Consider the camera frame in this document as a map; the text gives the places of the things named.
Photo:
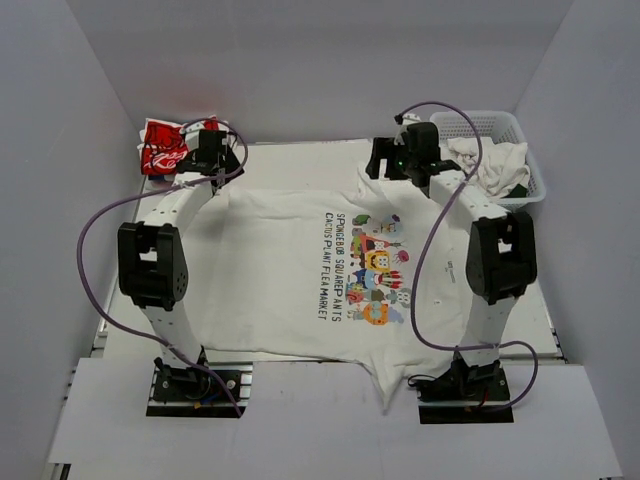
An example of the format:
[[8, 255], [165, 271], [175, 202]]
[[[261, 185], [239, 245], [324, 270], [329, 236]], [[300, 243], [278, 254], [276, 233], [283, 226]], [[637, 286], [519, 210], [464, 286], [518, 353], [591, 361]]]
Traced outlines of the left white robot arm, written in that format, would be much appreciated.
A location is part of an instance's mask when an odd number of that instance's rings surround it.
[[184, 305], [189, 271], [182, 236], [201, 208], [244, 170], [232, 147], [237, 133], [227, 128], [181, 133], [187, 154], [176, 166], [170, 190], [143, 219], [118, 229], [118, 282], [160, 339], [162, 364], [181, 369], [177, 387], [199, 399], [209, 392], [212, 377], [198, 366], [206, 364], [206, 354]]

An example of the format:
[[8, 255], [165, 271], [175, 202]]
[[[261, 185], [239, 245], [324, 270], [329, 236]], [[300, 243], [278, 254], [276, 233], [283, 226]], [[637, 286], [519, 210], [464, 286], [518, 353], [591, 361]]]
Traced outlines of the white SpongeBob print t-shirt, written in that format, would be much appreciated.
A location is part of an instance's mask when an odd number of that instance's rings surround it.
[[354, 192], [229, 189], [201, 343], [362, 365], [384, 402], [438, 377], [463, 335], [457, 252], [440, 206], [407, 181]]

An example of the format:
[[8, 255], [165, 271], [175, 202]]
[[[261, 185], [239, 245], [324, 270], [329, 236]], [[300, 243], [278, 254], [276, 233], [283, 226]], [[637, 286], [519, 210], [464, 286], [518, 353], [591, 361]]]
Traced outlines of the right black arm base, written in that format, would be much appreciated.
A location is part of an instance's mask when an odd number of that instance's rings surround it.
[[418, 398], [423, 425], [508, 424], [514, 422], [511, 396], [499, 360], [469, 367], [462, 358], [436, 378], [412, 375], [408, 387]]

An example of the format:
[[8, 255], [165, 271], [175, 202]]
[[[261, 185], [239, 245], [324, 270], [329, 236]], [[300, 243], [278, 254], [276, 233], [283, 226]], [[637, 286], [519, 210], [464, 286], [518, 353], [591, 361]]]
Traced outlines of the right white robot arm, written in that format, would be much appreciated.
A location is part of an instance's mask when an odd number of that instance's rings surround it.
[[376, 137], [365, 172], [371, 179], [410, 180], [442, 206], [440, 224], [451, 213], [469, 235], [465, 274], [473, 293], [460, 343], [450, 350], [453, 390], [472, 399], [497, 368], [503, 332], [516, 301], [537, 277], [533, 220], [492, 202], [452, 160], [444, 160], [432, 122], [395, 117], [393, 137]]

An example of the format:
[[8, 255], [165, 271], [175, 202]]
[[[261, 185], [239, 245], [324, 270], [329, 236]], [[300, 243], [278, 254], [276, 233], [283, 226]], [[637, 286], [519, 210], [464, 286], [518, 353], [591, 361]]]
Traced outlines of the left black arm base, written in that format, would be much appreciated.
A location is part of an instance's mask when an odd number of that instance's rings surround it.
[[220, 378], [154, 360], [146, 416], [164, 418], [239, 418], [248, 406], [253, 365], [217, 364]]

